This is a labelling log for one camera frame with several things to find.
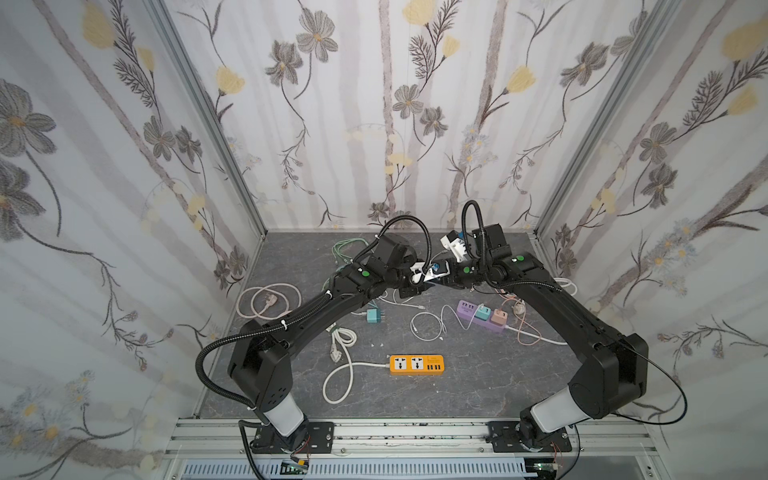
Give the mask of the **pink USB charger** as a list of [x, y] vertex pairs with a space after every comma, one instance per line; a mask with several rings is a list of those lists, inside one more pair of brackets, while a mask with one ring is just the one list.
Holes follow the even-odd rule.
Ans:
[[494, 309], [490, 317], [490, 322], [500, 328], [504, 328], [508, 322], [508, 314], [501, 309]]

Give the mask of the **orange power strip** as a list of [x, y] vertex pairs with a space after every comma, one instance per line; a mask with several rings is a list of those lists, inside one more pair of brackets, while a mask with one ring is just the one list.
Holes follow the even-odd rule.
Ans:
[[395, 355], [389, 371], [394, 376], [440, 376], [446, 366], [442, 355]]

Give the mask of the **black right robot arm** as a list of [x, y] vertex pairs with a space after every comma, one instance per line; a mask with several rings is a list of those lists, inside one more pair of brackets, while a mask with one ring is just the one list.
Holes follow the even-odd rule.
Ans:
[[480, 223], [464, 230], [467, 250], [443, 285], [471, 288], [482, 283], [516, 295], [533, 308], [565, 341], [580, 367], [559, 392], [522, 410], [519, 437], [533, 447], [566, 427], [615, 415], [647, 391], [648, 370], [657, 364], [647, 342], [603, 322], [576, 300], [525, 252], [516, 254], [503, 229]]

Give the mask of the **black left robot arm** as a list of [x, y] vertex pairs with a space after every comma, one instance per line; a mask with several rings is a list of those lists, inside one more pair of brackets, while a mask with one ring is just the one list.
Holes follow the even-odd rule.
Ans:
[[[415, 224], [424, 234], [426, 253], [413, 279], [412, 267], [419, 261], [408, 242], [387, 231], [402, 222]], [[381, 228], [376, 239], [351, 263], [333, 273], [327, 288], [302, 306], [261, 326], [244, 326], [236, 335], [204, 347], [195, 359], [195, 372], [211, 392], [240, 403], [266, 422], [291, 449], [308, 436], [309, 421], [295, 401], [291, 389], [291, 358], [337, 320], [364, 307], [388, 289], [421, 288], [432, 259], [429, 230], [413, 215], [399, 215]], [[232, 344], [228, 374], [236, 392], [216, 384], [205, 371], [204, 361], [213, 351]]]

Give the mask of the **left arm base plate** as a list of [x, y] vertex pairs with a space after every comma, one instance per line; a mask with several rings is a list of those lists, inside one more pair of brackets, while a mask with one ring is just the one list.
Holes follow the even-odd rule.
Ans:
[[335, 424], [328, 421], [303, 422], [289, 436], [281, 435], [272, 425], [258, 425], [249, 437], [249, 448], [255, 454], [330, 454]]

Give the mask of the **aluminium rail frame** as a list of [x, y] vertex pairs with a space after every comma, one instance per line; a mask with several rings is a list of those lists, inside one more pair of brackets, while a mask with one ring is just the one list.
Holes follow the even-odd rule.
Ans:
[[569, 427], [537, 452], [490, 418], [327, 419], [294, 455], [254, 455], [234, 420], [180, 420], [157, 479], [668, 479], [647, 430], [629, 421]]

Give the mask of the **purple power strip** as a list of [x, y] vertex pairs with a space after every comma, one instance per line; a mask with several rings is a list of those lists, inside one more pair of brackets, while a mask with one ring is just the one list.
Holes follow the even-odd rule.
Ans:
[[460, 300], [456, 309], [457, 317], [469, 329], [478, 326], [494, 333], [502, 333], [508, 323], [508, 314], [499, 309], [491, 309], [484, 304], [476, 305], [466, 300]]

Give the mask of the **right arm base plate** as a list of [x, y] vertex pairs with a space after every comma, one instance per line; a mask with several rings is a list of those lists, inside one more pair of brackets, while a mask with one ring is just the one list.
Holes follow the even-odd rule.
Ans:
[[542, 433], [535, 426], [519, 420], [490, 421], [486, 441], [494, 453], [569, 453], [573, 451], [565, 428]]

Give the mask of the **teal usb charger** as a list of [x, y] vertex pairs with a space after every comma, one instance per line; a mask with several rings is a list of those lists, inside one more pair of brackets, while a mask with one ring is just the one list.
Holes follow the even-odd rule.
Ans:
[[485, 306], [479, 305], [473, 315], [474, 321], [487, 322], [492, 316], [492, 310]]
[[380, 324], [383, 320], [382, 311], [379, 308], [369, 308], [366, 311], [366, 322], [369, 324]]

